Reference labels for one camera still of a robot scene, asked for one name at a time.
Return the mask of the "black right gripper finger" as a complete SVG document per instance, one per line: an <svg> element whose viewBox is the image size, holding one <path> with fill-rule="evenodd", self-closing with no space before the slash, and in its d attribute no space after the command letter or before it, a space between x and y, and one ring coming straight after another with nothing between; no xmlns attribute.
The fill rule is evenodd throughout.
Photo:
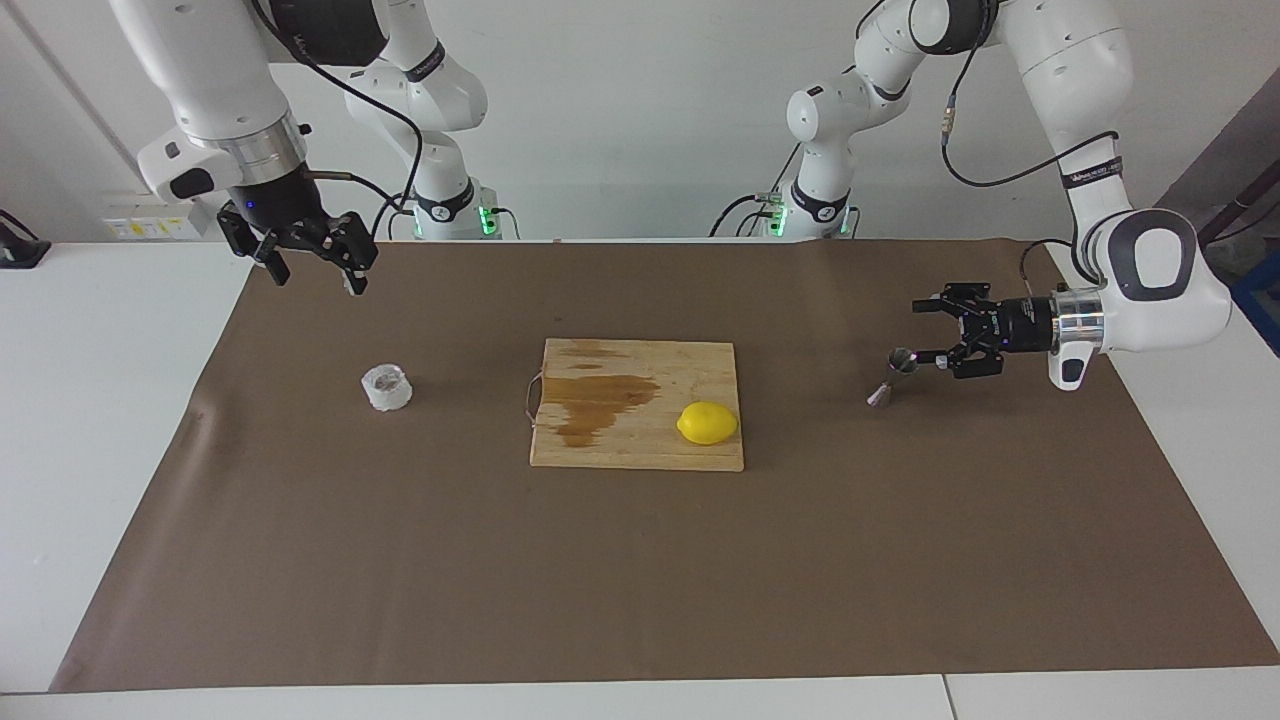
<svg viewBox="0 0 1280 720"><path fill-rule="evenodd" d="M362 296L367 273L378 259L378 246L356 211L339 217L315 217L300 223L303 250L337 266L349 295Z"/></svg>
<svg viewBox="0 0 1280 720"><path fill-rule="evenodd" d="M273 231L259 236L257 231L241 215L236 205L223 205L218 210L218 227L237 258L251 259L264 268L276 286L284 286L291 270L276 249L278 237Z"/></svg>

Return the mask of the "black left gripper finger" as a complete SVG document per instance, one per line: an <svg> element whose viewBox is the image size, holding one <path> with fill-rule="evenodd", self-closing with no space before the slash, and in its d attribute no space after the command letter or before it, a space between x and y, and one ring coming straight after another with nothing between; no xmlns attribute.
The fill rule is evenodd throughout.
<svg viewBox="0 0 1280 720"><path fill-rule="evenodd" d="M993 334L961 337L946 350L916 350L915 361L950 372L955 379L1000 375L1004 372L1004 341Z"/></svg>
<svg viewBox="0 0 1280 720"><path fill-rule="evenodd" d="M947 283L928 299L911 301L915 314L945 313L959 320L993 316L989 283Z"/></svg>

